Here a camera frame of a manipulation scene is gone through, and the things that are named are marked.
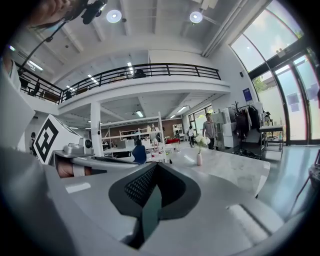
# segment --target wooden wall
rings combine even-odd
[[[133,125],[126,125],[126,126],[110,128],[109,136],[111,136],[111,137],[112,136],[119,136],[120,135],[120,131],[131,131],[131,130],[135,130],[135,129],[138,129],[138,128],[143,129],[143,128],[146,128],[147,125],[149,125],[151,127],[152,124],[154,124],[154,127],[158,127],[158,122],[156,121],[154,123],[149,122],[149,123],[133,124]],[[168,121],[162,121],[162,126],[165,129],[165,131],[163,133],[163,136],[164,137],[166,137],[166,136],[174,137],[173,125],[177,125],[177,124],[182,124],[182,119],[173,119],[173,120],[168,120]],[[107,132],[108,132],[108,129],[101,130],[102,137],[106,136]],[[113,143],[115,143],[115,144],[119,140],[120,140],[120,138],[112,139]]]

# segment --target potted plant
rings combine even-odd
[[[195,141],[199,147],[199,152],[196,155],[196,164],[198,166],[202,165],[202,155],[201,155],[201,148],[202,147],[206,147],[208,145],[208,143],[210,143],[210,139],[203,137],[201,135],[198,135],[197,137],[195,137]]]

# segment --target white vase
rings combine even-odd
[[[202,155],[201,155],[201,153],[198,153],[198,154],[196,155],[196,164],[197,164],[198,166],[202,166]]]

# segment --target black metal railing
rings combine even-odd
[[[95,74],[66,89],[61,89],[23,68],[20,75],[21,90],[29,95],[40,97],[54,103],[62,103],[76,95],[96,87],[123,80],[142,79],[157,76],[192,76],[221,80],[218,69],[179,63],[148,63],[124,66]]]
[[[19,78],[21,82],[21,91],[26,94],[48,100],[56,104],[61,102],[64,90],[44,80],[40,76],[23,67],[22,73],[19,74]]]

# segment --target red table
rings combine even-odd
[[[168,138],[165,142],[165,144],[171,144],[171,143],[179,143],[180,139],[179,138]]]

